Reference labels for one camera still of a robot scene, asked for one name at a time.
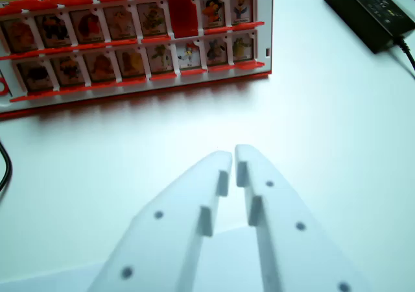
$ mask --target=screw hole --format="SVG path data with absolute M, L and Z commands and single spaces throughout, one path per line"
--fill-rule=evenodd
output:
M 157 211 L 156 213 L 154 213 L 154 217 L 156 219 L 161 219 L 163 217 L 164 213 L 162 211 Z
M 121 277 L 123 277 L 123 279 L 128 279 L 131 276 L 132 276 L 132 268 L 124 267 L 123 270 L 121 271 Z
M 296 224 L 296 228 L 297 228 L 298 230 L 303 231 L 303 230 L 305 230 L 305 225 L 304 225 L 304 223 L 302 223 L 302 222 L 298 222 L 298 223 Z
M 347 283 L 345 283 L 345 282 L 339 283 L 338 289 L 341 292 L 349 292 L 349 291 L 351 291 L 350 286 Z

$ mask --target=power adapter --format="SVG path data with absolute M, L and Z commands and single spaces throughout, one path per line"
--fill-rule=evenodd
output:
M 373 53 L 399 45 L 415 68 L 403 41 L 415 23 L 392 0 L 324 0 Z

